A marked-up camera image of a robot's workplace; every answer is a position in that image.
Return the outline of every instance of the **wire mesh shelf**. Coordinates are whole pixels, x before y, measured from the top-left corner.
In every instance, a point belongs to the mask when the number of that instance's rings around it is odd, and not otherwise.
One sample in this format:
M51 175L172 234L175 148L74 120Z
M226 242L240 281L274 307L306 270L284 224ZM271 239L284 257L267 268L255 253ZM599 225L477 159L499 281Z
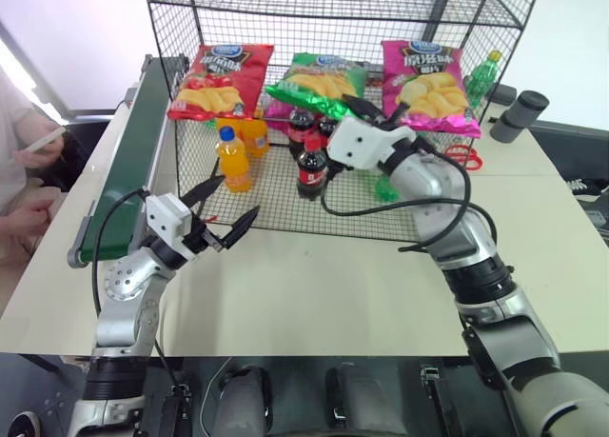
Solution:
M283 77L296 52L335 54L362 63L369 79L382 78L382 40L426 40L461 48L462 73L468 75L490 50L501 51L498 82L509 64L535 0L148 0L148 9L166 73L170 67L192 61L200 45L270 43L275 51L265 85ZM174 80L167 78L170 89ZM377 105L381 89L369 86L365 97ZM263 92L259 103L270 98ZM488 101L475 114L483 118ZM470 139L445 133L428 137L439 149L451 144L472 144ZM214 171L216 133L209 124L176 124L178 187L181 194ZM204 216L231 223L253 205L261 205L254 226L348 235L387 240L416 240L409 212L393 210L364 219L342 219L323 212L319 204L301 200L296 191L296 165L281 144L278 131L262 159L251 160L254 187L232 194L224 187L205 206ZM371 187L376 176L343 172L328 187L327 203L337 210L379 205Z

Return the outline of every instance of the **white shirt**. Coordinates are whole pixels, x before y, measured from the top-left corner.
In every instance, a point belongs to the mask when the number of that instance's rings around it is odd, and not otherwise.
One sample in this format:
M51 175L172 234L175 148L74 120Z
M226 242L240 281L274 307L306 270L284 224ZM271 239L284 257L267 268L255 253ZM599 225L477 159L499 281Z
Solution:
M26 169L11 163L18 149L14 123L31 109L31 103L0 68L0 215L5 215L10 201L27 183Z

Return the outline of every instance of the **sprite bottle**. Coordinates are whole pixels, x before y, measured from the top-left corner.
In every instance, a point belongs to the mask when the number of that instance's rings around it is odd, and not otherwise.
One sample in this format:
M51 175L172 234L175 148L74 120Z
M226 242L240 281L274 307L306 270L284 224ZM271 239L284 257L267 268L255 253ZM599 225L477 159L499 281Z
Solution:
M469 98L469 103L472 108L479 105L484 95L491 89L495 78L497 77L497 66L498 61L501 59L501 52L498 50L492 50L488 53L486 61L477 66L471 76L465 83L465 91Z

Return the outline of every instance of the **red scissors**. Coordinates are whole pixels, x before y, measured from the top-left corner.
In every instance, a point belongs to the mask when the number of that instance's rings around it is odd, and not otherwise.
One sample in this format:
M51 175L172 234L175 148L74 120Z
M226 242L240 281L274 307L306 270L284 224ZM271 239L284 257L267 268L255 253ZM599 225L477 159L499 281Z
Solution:
M484 164L476 149L471 149L467 145L451 145L444 154L457 161L467 170L478 170Z

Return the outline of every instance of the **green chip bag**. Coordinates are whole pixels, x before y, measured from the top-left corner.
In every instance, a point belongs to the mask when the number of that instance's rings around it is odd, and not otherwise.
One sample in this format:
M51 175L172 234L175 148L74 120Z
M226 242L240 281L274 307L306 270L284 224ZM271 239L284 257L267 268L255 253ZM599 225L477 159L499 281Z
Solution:
M266 91L287 104L340 120L350 112L343 95L363 97L365 78L363 68L340 56L296 53L284 78Z

